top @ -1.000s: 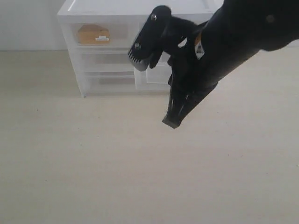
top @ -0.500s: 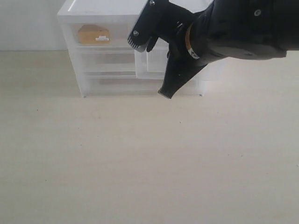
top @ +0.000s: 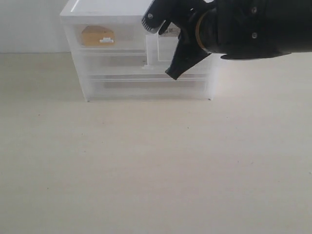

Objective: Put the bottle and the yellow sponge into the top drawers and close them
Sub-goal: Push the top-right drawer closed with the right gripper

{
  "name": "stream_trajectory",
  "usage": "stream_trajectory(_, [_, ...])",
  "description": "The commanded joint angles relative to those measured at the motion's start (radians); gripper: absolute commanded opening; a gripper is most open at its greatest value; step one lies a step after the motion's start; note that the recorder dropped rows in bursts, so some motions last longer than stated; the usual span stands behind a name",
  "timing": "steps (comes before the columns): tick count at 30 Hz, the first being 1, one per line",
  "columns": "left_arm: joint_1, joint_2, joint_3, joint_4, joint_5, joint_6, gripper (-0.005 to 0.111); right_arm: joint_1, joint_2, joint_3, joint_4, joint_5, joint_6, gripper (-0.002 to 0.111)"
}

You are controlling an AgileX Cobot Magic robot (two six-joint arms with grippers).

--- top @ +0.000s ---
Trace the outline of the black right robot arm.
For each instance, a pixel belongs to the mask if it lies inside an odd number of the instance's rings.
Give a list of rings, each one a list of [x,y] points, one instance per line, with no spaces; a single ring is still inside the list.
[[[310,0],[154,0],[141,23],[159,35],[180,29],[166,70],[173,79],[212,54],[252,60],[312,50]]]

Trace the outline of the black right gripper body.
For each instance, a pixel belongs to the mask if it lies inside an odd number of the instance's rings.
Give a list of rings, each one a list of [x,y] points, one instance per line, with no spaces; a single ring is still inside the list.
[[[176,54],[218,53],[218,1],[167,0],[165,24],[179,28]]]

